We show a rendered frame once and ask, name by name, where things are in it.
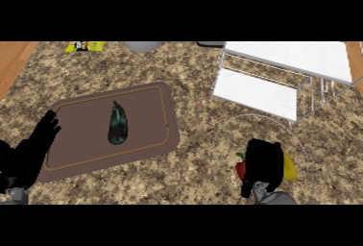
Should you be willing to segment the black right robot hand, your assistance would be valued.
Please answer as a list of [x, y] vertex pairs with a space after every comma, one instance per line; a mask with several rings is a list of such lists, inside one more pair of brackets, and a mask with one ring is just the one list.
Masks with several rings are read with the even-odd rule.
[[267, 192], [274, 192], [283, 178], [283, 152], [280, 143], [270, 143], [252, 138], [245, 151], [245, 174], [240, 185], [240, 196], [248, 198], [252, 185], [267, 183]]

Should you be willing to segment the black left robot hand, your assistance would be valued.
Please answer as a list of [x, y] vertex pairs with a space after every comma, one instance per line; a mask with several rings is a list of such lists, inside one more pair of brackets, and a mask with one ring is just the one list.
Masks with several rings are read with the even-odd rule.
[[47, 111], [29, 137], [14, 148], [0, 139], [0, 193], [34, 185], [59, 130], [54, 111]]

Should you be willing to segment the red bell pepper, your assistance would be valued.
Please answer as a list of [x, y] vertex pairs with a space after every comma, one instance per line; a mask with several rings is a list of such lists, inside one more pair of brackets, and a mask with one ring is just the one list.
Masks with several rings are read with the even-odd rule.
[[237, 174], [240, 181], [243, 181], [243, 177], [245, 177], [245, 155], [242, 153], [236, 153], [236, 156], [240, 158], [240, 162], [236, 164], [236, 174]]

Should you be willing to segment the yellow fruit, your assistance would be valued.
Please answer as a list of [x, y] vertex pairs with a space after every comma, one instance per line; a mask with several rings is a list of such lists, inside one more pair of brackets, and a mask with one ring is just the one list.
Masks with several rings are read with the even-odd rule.
[[298, 178], [295, 162], [292, 161], [287, 154], [283, 154], [283, 179], [295, 181]]

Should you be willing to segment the brown cutting board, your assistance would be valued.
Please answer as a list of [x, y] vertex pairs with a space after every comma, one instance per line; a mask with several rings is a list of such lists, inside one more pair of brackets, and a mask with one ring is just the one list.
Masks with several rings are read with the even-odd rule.
[[[112, 106], [127, 113], [127, 141], [107, 140]], [[178, 127], [165, 83], [130, 86], [53, 103], [60, 131], [45, 155], [38, 181], [56, 181], [171, 152]]]

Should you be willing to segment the yellow snack bag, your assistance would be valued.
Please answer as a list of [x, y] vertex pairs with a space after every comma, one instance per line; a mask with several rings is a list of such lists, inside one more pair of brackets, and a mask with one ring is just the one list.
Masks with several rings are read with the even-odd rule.
[[103, 41], [69, 41], [66, 52], [100, 52], [104, 46]]

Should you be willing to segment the dark grey flat object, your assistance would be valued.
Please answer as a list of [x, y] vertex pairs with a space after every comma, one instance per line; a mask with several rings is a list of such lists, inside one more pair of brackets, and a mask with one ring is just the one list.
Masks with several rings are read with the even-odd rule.
[[225, 41], [197, 41], [197, 46], [222, 48]]

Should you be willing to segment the grey round bowl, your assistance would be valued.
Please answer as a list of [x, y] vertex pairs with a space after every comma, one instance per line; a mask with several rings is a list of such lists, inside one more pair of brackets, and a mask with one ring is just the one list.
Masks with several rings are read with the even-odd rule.
[[160, 41], [127, 41], [127, 49], [132, 52], [150, 52], [162, 45]]

